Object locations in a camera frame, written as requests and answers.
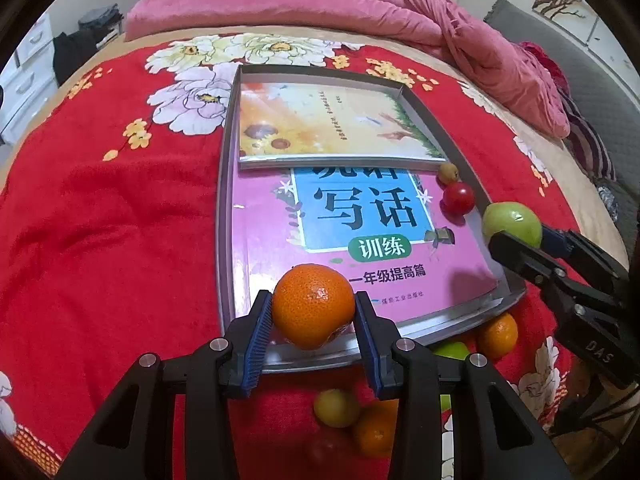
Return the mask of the yellow-brown kiwi fruit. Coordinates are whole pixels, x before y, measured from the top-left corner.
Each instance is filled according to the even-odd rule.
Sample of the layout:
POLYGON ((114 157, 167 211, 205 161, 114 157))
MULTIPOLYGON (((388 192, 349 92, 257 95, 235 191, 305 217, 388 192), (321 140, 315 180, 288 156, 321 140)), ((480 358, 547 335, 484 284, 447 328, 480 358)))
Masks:
POLYGON ((356 422, 360 403, 352 393, 340 389, 321 391, 314 399, 314 414, 331 428, 347 428, 356 422))

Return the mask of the sunflower cover book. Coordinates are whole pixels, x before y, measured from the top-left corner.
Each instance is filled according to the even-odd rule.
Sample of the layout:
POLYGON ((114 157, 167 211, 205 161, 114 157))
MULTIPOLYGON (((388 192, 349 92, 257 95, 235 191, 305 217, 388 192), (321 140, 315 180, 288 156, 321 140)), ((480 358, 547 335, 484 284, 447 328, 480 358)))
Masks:
POLYGON ((246 82, 239 102, 243 169, 368 164, 433 168, 446 160, 396 94, 303 82, 246 82))

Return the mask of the red cherry tomato by longan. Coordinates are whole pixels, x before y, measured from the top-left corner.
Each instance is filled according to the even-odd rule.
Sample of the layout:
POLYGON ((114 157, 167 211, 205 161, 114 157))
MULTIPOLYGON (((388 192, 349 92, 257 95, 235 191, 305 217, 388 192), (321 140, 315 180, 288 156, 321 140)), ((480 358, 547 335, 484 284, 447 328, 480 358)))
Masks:
POLYGON ((473 189, 463 182, 452 182, 442 193, 442 208, 452 216, 464 216, 475 207, 473 189))

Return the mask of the white drawer cabinet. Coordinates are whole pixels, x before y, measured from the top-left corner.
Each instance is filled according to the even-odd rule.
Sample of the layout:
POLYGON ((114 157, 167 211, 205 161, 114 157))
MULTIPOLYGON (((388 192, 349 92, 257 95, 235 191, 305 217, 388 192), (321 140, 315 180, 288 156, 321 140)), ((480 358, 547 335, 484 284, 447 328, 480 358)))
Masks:
POLYGON ((10 56, 1 73, 1 139, 14 145, 58 90, 53 69, 50 16, 44 12, 10 56))

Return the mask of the black clothes pile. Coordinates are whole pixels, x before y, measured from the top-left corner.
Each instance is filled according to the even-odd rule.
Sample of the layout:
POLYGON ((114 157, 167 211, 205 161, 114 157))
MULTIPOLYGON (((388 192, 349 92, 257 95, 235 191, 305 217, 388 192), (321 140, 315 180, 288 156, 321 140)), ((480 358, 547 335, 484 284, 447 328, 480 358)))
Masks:
POLYGON ((92 58, 107 39, 122 32, 122 20, 117 3, 88 11, 78 20, 78 29, 67 35, 61 32, 53 39, 52 68, 61 87, 70 76, 92 58))

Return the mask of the striped dark pillow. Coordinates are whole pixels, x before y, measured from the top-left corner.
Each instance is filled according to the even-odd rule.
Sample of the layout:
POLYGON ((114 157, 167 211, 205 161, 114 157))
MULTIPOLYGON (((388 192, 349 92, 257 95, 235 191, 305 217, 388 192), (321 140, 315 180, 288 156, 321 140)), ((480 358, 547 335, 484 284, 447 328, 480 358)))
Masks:
POLYGON ((570 123, 570 134, 564 139, 567 148, 590 180, 616 180, 616 170, 608 150, 597 131, 562 88, 558 89, 563 110, 570 123))

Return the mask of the pink quilt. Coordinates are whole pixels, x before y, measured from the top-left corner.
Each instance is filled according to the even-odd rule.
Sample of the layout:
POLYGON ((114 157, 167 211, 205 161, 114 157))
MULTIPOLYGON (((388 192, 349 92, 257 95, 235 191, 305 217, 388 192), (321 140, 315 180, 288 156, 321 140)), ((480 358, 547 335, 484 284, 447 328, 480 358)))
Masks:
POLYGON ((452 0, 140 0, 126 37, 183 28, 288 25, 400 41, 457 67, 511 113, 557 139, 570 122, 548 70, 452 0))

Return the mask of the small orange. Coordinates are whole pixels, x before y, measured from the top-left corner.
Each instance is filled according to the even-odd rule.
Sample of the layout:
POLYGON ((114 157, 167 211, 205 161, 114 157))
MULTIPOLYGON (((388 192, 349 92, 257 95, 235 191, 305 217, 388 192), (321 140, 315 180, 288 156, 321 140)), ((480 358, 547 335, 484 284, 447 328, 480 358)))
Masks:
POLYGON ((491 362, 509 354, 518 342, 518 323, 506 312, 480 326, 476 333, 476 348, 491 362))

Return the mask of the pink chinese workbook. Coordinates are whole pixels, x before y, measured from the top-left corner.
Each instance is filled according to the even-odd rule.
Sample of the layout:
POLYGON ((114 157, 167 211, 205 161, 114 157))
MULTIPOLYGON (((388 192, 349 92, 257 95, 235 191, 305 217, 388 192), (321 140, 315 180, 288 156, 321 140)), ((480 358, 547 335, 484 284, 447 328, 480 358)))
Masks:
POLYGON ((321 264, 396 323, 498 288, 472 218, 448 219, 432 172, 380 168, 241 171, 231 234, 236 314, 293 266, 321 264))

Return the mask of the gray padded headboard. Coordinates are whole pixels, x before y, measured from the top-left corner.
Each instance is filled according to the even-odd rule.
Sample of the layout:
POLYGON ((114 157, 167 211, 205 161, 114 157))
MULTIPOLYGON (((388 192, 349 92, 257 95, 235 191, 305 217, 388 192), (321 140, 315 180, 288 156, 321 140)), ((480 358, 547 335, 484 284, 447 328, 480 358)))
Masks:
POLYGON ((618 226, 634 224, 639 203, 639 110, 613 78, 560 32, 508 0, 496 0, 485 22, 506 39, 531 47, 560 72, 560 88, 602 138, 616 180, 591 180, 618 226))

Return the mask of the floral wall painting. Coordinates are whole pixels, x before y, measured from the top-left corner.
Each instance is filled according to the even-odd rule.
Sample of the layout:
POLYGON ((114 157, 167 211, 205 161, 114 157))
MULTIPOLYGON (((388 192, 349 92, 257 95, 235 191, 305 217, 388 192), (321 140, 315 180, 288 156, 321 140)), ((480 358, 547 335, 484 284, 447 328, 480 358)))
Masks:
POLYGON ((582 44, 588 44, 599 19, 586 0, 534 0, 532 10, 582 44))

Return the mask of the small brown longan in box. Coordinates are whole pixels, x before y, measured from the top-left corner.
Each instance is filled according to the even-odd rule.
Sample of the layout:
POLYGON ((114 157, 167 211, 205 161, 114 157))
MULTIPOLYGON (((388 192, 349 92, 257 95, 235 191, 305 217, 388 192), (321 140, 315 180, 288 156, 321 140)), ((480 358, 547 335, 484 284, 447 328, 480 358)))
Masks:
POLYGON ((444 162, 438 168, 437 180, 439 180, 439 182, 445 186, 448 186, 451 183, 459 182, 460 174, 458 167, 451 162, 444 162))

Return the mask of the gray shallow cardboard box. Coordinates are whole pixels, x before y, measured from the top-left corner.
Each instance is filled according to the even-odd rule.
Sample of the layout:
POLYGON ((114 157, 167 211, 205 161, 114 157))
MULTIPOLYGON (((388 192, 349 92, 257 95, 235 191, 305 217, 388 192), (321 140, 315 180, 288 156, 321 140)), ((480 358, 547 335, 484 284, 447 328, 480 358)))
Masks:
POLYGON ((432 344, 506 312, 525 284, 491 259, 489 197, 408 88, 319 67, 244 65, 222 137, 218 310, 229 325, 300 264, 327 266, 432 344))

